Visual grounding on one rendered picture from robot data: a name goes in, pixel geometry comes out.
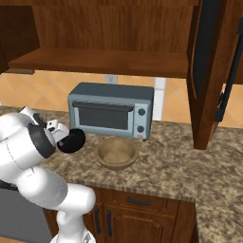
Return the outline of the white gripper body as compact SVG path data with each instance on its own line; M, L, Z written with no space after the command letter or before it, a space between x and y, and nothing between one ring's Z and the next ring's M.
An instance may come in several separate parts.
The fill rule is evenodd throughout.
M56 142L64 139L69 135L69 129L62 123L58 123L54 131L52 132L52 136Z

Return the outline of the small black bowl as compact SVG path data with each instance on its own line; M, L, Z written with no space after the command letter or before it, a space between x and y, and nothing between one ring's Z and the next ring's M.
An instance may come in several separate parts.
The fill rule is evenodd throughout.
M85 133L82 129L73 128L69 135L57 143L58 148L66 154L79 151L85 144Z

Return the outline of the large brown wooden bowl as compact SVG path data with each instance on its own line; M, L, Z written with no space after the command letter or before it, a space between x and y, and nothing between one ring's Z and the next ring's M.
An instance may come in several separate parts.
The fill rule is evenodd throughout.
M95 149L96 160L114 171L128 168L138 156L139 149L133 141L116 137L102 141Z

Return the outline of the narrow wooden base cabinet door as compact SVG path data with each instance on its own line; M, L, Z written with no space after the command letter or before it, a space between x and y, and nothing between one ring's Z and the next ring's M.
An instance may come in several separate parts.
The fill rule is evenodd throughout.
M97 243L104 243L102 204L96 203L93 210L84 215L84 224Z

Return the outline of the plain wooden cabinet door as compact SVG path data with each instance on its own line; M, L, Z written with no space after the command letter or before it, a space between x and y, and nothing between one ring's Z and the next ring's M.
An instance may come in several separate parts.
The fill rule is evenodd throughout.
M0 5L0 74L11 61L39 47L32 7Z

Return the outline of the wide wooden base cabinet door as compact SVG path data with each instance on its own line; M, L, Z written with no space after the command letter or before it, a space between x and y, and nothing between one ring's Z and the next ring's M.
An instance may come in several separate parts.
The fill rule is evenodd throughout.
M107 233L106 211L111 211L112 236ZM118 206L103 206L106 243L171 243L175 226L172 216Z

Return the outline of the toaster oven glass door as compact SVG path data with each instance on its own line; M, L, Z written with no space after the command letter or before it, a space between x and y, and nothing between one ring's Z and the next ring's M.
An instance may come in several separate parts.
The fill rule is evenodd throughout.
M79 108L79 125L103 128L128 129L128 113L101 109Z

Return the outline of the grey-blue toaster oven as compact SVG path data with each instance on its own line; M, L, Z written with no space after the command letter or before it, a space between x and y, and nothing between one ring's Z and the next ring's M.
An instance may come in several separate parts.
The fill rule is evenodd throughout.
M119 85L119 84L94 84L79 83L67 97L68 113L71 128L83 129L85 133L101 134L108 136L128 137L148 140L153 117L154 88L150 86ZM73 102L111 103L133 105L134 109L128 113L128 129L114 129L94 126L79 125L78 109L72 106ZM144 109L141 116L139 109ZM138 126L143 126L140 133Z

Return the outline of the grey dishwasher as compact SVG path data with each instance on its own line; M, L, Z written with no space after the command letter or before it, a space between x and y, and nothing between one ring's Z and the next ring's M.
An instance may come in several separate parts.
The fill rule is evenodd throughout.
M52 239L44 211L23 198L15 185L0 180L0 236L26 243Z

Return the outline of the wooden drawer front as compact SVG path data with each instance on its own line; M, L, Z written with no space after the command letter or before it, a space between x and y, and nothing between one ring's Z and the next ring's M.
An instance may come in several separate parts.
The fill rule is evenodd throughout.
M121 191L116 191L114 193L114 196L116 198L116 201L120 204L147 208L149 210L174 212L178 208L178 202L176 200L163 197Z

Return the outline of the white wall outlet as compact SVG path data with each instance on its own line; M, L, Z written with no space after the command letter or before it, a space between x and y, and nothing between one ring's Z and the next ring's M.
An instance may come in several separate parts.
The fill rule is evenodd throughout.
M112 75L112 74L107 74L105 76L105 82L107 84L117 84L118 83L118 76Z

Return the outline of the open wooden wall cabinet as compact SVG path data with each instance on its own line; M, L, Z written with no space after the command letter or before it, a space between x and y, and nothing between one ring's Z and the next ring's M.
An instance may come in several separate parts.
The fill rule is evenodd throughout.
M0 0L31 6L40 47L9 68L184 78L199 0Z

